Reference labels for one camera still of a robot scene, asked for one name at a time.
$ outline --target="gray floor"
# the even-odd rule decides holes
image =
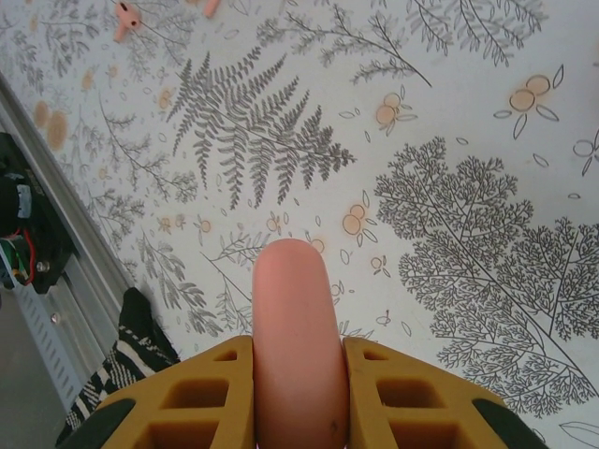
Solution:
[[[15,298],[0,294],[0,449],[51,448],[63,405]]]

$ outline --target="sausage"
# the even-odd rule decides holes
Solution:
[[[260,449],[341,449],[349,387],[329,278],[320,254],[277,240],[253,279],[254,392]]]

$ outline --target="striped fabric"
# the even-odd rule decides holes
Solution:
[[[79,428],[110,393],[178,362],[177,353],[152,318],[148,299],[136,288],[127,290],[119,319],[118,340],[102,367],[75,399],[56,445]]]

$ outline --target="botanical pattern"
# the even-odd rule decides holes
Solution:
[[[297,77],[282,89],[266,95],[285,57],[263,71],[254,71],[260,54],[260,48],[255,48],[236,65],[211,68],[208,53],[194,73],[191,60],[187,61],[180,75],[180,93],[168,116],[171,119],[184,110],[173,154],[183,138],[193,131],[196,136],[193,148],[205,188],[208,187],[210,157],[217,156],[212,147],[216,146],[232,210],[240,202],[248,171],[257,208],[271,170],[277,173],[278,203],[281,204],[298,167],[303,184],[309,189],[316,171],[326,181],[331,170],[338,172],[356,161],[348,150],[333,142],[332,128],[322,126],[319,106],[304,117],[310,93],[296,95]]]
[[[405,145],[377,178],[378,217],[414,251],[399,272],[434,312],[441,363],[518,413],[553,414],[597,396],[561,347],[599,338],[599,224],[529,227],[533,205],[500,159],[450,169],[442,138]]]
[[[115,42],[112,0],[2,0],[0,71],[183,358],[251,335],[258,254],[301,239],[340,335],[599,447],[599,4],[578,3],[140,0]]]

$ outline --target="red wire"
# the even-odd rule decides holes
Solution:
[[[29,285],[34,281],[34,277],[36,276],[36,247],[34,246],[34,242],[31,241],[31,236],[27,229],[23,231],[23,235],[29,245],[29,278],[25,281],[25,285]]]

